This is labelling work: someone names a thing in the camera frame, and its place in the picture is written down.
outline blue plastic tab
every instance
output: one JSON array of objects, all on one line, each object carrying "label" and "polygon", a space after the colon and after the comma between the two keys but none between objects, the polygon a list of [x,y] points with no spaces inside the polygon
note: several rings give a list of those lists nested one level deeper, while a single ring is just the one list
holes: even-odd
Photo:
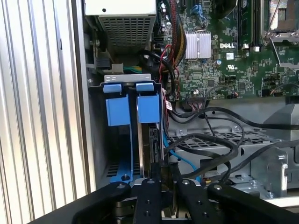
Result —
[{"label": "blue plastic tab", "polygon": [[155,96],[139,96],[137,101],[139,123],[160,122],[160,104],[158,94]]},{"label": "blue plastic tab", "polygon": [[103,88],[104,93],[121,92],[121,84],[106,84]]},{"label": "blue plastic tab", "polygon": [[109,126],[130,124],[130,109],[128,95],[123,98],[106,99]]},{"label": "blue plastic tab", "polygon": [[154,85],[153,83],[137,83],[136,90],[137,92],[154,91]]}]

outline capacitor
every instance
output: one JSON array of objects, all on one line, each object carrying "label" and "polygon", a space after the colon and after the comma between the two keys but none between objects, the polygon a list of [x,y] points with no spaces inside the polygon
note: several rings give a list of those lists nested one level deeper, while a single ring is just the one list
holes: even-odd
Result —
[{"label": "capacitor", "polygon": [[215,61],[216,65],[221,65],[222,64],[222,60],[218,59]]}]

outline white label sticker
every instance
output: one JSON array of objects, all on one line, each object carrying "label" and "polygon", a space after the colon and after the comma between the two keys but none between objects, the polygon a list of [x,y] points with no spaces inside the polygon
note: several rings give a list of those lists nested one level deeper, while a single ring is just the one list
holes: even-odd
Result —
[{"label": "white label sticker", "polygon": [[226,53],[226,60],[233,60],[234,59],[234,53]]},{"label": "white label sticker", "polygon": [[245,8],[247,6],[247,0],[243,0],[242,8]]},{"label": "white label sticker", "polygon": [[172,111],[172,105],[169,101],[166,101],[166,108]]}]

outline blue cable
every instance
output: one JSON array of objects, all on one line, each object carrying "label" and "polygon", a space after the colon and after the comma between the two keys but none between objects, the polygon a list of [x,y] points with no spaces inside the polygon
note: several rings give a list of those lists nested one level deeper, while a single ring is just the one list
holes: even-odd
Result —
[{"label": "blue cable", "polygon": [[201,5],[195,5],[192,8],[192,13],[193,14],[198,14],[200,18],[204,19],[206,21],[206,17],[203,16],[202,13],[202,6]]},{"label": "blue cable", "polygon": [[[169,146],[168,141],[167,141],[167,137],[166,137],[166,134],[165,134],[165,133],[163,133],[163,143],[164,143],[164,146],[165,146],[165,147],[168,147],[168,146]],[[194,166],[194,164],[191,163],[189,160],[187,160],[187,159],[181,157],[180,155],[176,154],[173,150],[170,150],[169,152],[170,152],[172,155],[174,155],[175,157],[177,157],[178,159],[180,159],[180,160],[182,160],[182,161],[188,163],[188,164],[193,168],[193,170],[197,170],[196,166]],[[198,182],[200,182],[200,177],[199,177],[199,176],[196,177],[196,180],[197,180]]]}]

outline black cable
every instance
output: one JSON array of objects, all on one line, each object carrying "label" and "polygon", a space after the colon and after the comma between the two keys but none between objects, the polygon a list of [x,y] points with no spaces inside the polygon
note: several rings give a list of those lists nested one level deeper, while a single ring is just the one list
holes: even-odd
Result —
[{"label": "black cable", "polygon": [[[156,59],[156,60],[158,60],[158,61],[161,60],[161,57],[160,57],[159,55],[157,55],[157,54],[155,54],[155,53],[153,53],[153,52],[151,52],[151,51],[149,51],[149,50],[140,50],[140,51],[138,52],[138,54],[141,55],[142,57],[143,57],[144,55],[147,55],[147,56],[150,56],[150,57],[152,57],[152,58],[154,58],[154,59]],[[173,70],[171,64],[170,64],[168,61],[166,61],[165,59],[162,58],[161,63],[162,63],[162,64],[167,68],[167,70],[169,71],[170,78],[171,78],[171,94],[170,94],[170,95],[173,95],[173,94],[175,93],[175,89],[176,89],[176,76],[175,76],[175,74],[174,74],[174,70]]]},{"label": "black cable", "polygon": [[234,119],[231,119],[231,118],[216,118],[216,117],[207,117],[207,118],[210,119],[210,120],[228,120],[230,122],[235,123],[236,125],[238,125],[240,127],[240,129],[242,131],[242,136],[241,136],[240,140],[237,143],[237,147],[240,147],[240,145],[244,142],[245,130],[244,130],[243,126],[238,121],[236,121]]},{"label": "black cable", "polygon": [[[180,121],[180,124],[187,124],[187,123],[191,122],[192,120],[196,119],[199,115],[202,115],[206,112],[213,112],[213,111],[227,113],[227,114],[233,116],[234,118],[244,122],[245,124],[253,126],[253,127],[264,128],[264,129],[279,129],[279,130],[299,130],[299,125],[255,123],[255,122],[252,122],[252,121],[240,116],[239,114],[237,114],[229,109],[222,108],[222,107],[207,107],[207,108],[201,109],[198,112],[193,113],[193,116],[190,119],[188,119],[186,121]],[[185,113],[185,114],[187,114],[187,115],[183,114],[182,118],[185,118],[185,116],[188,117],[188,115],[190,115],[190,113]]]},{"label": "black cable", "polygon": [[[244,142],[244,138],[245,138],[245,130],[244,130],[243,126],[242,126],[239,122],[237,122],[236,120],[233,120],[233,119],[230,119],[230,118],[216,118],[216,117],[207,117],[207,118],[209,118],[209,119],[214,119],[214,120],[228,120],[228,121],[230,121],[230,122],[233,122],[233,123],[237,124],[237,125],[241,128],[242,136],[241,136],[241,138],[240,138],[240,140],[238,141],[238,143],[237,143],[236,146],[239,148],[240,145]],[[228,169],[228,170],[221,176],[221,180],[220,180],[220,182],[226,182],[226,181],[229,179],[230,174],[231,174],[231,170]]]},{"label": "black cable", "polygon": [[[232,168],[231,169],[231,173],[234,173],[234,172],[239,171],[240,169],[244,168],[252,160],[254,160],[256,157],[260,156],[262,153],[264,153],[265,151],[267,151],[270,148],[273,148],[273,147],[278,147],[278,148],[296,147],[297,145],[299,145],[299,140],[295,140],[295,141],[280,141],[280,142],[275,142],[273,144],[264,146],[261,149],[257,150],[256,152],[254,152],[252,155],[250,155],[247,159],[245,159],[244,161],[242,161],[240,164],[238,164],[234,168]],[[223,175],[225,175],[225,174],[221,174],[219,176],[213,176],[210,179],[212,181],[215,181],[215,180],[220,179]]]},{"label": "black cable", "polygon": [[205,114],[205,119],[206,119],[206,123],[207,123],[207,125],[209,126],[209,128],[210,128],[210,130],[211,130],[212,135],[213,135],[213,136],[216,136],[216,135],[215,135],[215,132],[214,132],[214,130],[213,130],[213,128],[212,128],[212,126],[211,126],[211,124],[210,124],[210,121],[209,121],[209,119],[207,118],[207,115],[206,115],[206,114]]},{"label": "black cable", "polygon": [[207,171],[213,169],[214,167],[217,167],[225,162],[230,161],[231,159],[235,158],[238,155],[238,148],[232,142],[225,140],[225,139],[218,138],[218,137],[209,136],[209,135],[200,134],[200,133],[192,133],[192,134],[188,134],[188,135],[181,137],[180,139],[176,140],[174,143],[169,145],[169,147],[167,147],[165,149],[165,151],[169,152],[173,148],[179,146],[182,142],[184,142],[188,139],[193,139],[193,138],[198,138],[201,140],[206,140],[209,142],[214,142],[216,144],[226,146],[230,149],[230,151],[227,154],[221,155],[218,158],[213,159],[205,166],[202,166],[199,169],[197,169],[189,174],[182,175],[182,178],[196,178],[197,176],[206,173]]},{"label": "black cable", "polygon": [[[168,130],[167,130],[167,128],[166,128],[166,119],[165,119],[165,116],[164,116],[164,118],[163,118],[163,129],[164,129],[164,131],[165,131],[165,134],[166,134],[168,140],[169,140],[171,143],[173,143],[174,141],[170,138],[169,133],[168,133]],[[218,157],[221,157],[221,155],[219,155],[219,154],[217,154],[217,153],[214,153],[214,152],[211,152],[211,151],[207,151],[207,150],[198,150],[198,149],[195,149],[195,148],[189,148],[189,147],[185,147],[185,146],[181,146],[181,145],[179,145],[178,148],[181,149],[181,150],[184,150],[184,151],[186,151],[186,152],[188,152],[188,153],[192,153],[192,154],[195,154],[195,155],[202,155],[202,156],[210,157],[210,158],[213,158],[213,159],[216,159],[216,158],[218,158]],[[231,164],[230,164],[229,161],[225,162],[224,164],[225,164],[225,165],[227,166],[227,168],[228,168],[227,172],[228,172],[228,177],[229,177],[230,169],[231,169]]]}]

